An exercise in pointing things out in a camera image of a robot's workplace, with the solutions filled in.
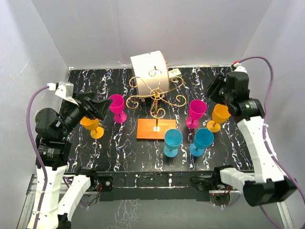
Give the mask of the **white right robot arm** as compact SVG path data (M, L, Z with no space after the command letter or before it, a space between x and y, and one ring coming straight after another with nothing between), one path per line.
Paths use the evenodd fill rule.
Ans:
M282 202L295 191L295 180L273 160L263 133L265 112L258 99L250 98L249 77L245 72L219 74L207 87L206 96L225 106L241 131L254 167L254 176L238 171L233 166L215 167L213 185L217 189L232 186L244 195L246 202L259 206Z

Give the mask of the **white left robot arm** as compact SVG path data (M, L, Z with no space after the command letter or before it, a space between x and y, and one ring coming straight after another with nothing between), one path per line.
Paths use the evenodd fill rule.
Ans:
M68 135L83 118L99 122L103 120L112 99L96 100L94 92L73 93L64 101L61 112L44 108L35 116L33 136L30 124L31 106L39 92L29 100L26 125L36 154L37 186L34 205L27 228L69 229L71 218L87 190L98 186L98 178L92 168L80 167L63 198L59 198L61 182L68 164L71 142Z

